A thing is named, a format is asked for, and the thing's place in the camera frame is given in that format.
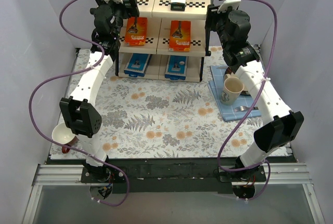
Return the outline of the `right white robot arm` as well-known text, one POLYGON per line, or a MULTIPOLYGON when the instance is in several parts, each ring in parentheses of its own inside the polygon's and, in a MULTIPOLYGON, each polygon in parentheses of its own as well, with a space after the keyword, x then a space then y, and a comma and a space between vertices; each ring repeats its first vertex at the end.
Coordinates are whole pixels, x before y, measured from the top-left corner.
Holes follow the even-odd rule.
POLYGON ((263 68, 258 53, 248 43, 251 25, 246 12, 237 6, 210 5, 206 25, 218 34, 225 63, 254 99, 245 115, 257 106, 262 116, 263 126, 254 132, 254 143, 236 159, 235 166, 219 167, 247 181, 271 153, 295 139, 304 116, 284 103, 268 77, 269 68, 263 68))

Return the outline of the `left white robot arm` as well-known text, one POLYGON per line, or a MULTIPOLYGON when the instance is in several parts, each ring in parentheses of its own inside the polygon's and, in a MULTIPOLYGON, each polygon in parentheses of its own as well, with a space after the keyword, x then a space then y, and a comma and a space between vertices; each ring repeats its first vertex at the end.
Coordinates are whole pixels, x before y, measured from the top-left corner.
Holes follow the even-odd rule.
POLYGON ((65 125, 75 134, 86 155, 84 167, 99 182, 106 182, 111 168, 105 165, 107 155, 97 133, 102 117, 95 109, 95 101, 104 77, 118 62, 120 30, 123 21, 139 16, 137 0, 95 0, 97 7, 90 9, 94 16, 94 30, 87 42, 92 45, 89 64, 68 98, 59 106, 65 125))

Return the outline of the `blue razor box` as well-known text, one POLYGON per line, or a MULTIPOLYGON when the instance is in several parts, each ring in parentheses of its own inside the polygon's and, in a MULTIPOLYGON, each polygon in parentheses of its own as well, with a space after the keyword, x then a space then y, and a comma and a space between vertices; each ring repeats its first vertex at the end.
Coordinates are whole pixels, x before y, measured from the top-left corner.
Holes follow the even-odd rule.
POLYGON ((168 56, 164 77, 173 81, 186 80, 188 57, 168 56))
POLYGON ((132 54, 124 68, 129 77, 144 77, 152 54, 132 54))

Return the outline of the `orange Gillette razor pack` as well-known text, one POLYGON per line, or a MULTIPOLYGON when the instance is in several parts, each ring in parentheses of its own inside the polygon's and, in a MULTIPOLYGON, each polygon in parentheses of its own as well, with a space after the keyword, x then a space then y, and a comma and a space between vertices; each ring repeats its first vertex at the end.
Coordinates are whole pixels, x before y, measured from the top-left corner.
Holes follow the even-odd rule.
POLYGON ((144 46, 146 44, 148 19, 131 17, 127 21, 124 43, 126 46, 144 46))
POLYGON ((188 52, 191 46, 191 22, 171 21, 169 50, 188 52))

